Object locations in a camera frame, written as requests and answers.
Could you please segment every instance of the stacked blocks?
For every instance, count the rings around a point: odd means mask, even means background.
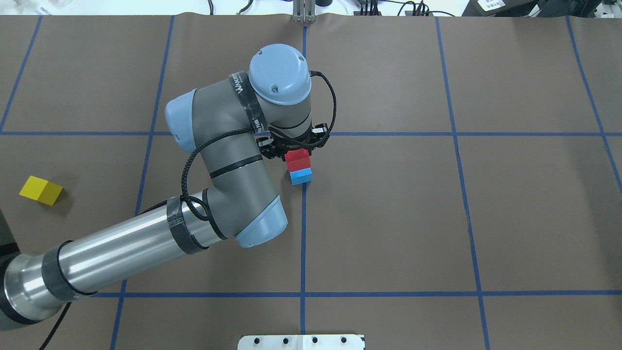
[[[62,187],[53,182],[31,176],[22,190],[19,191],[19,195],[52,206],[56,203],[58,195],[62,190]]]
[[[301,148],[287,152],[285,154],[285,162],[287,163],[287,170],[289,171],[292,185],[303,184],[313,179],[311,159],[309,158],[309,151],[306,149]]]

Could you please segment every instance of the table surface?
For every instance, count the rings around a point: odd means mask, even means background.
[[[0,206],[23,252],[179,194],[187,154],[164,105],[264,45],[304,52],[338,97],[310,184],[265,161],[283,234],[104,288],[48,349],[297,333],[364,334],[368,349],[620,348],[622,21],[234,19],[0,17]],[[319,80],[312,101],[328,121]],[[30,175],[63,186],[59,202],[20,197]],[[203,164],[189,183],[211,185]],[[37,348],[53,323],[1,333],[0,348]]]

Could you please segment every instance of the metal clamp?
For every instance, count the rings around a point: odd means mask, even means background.
[[[315,0],[294,0],[294,22],[315,22]]]

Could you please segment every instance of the red block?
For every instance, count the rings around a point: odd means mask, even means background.
[[[298,171],[307,168],[311,168],[311,158],[309,157],[287,162],[287,171],[289,171],[290,173],[292,171]]]
[[[304,148],[297,149],[295,151],[288,151],[285,154],[285,161],[297,161],[298,159],[309,158],[309,151]]]

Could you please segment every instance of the white sticker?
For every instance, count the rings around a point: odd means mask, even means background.
[[[484,11],[492,11],[494,9],[498,9],[499,7],[505,6],[505,2],[503,2],[503,0],[477,0],[477,3],[482,9],[484,9]]]

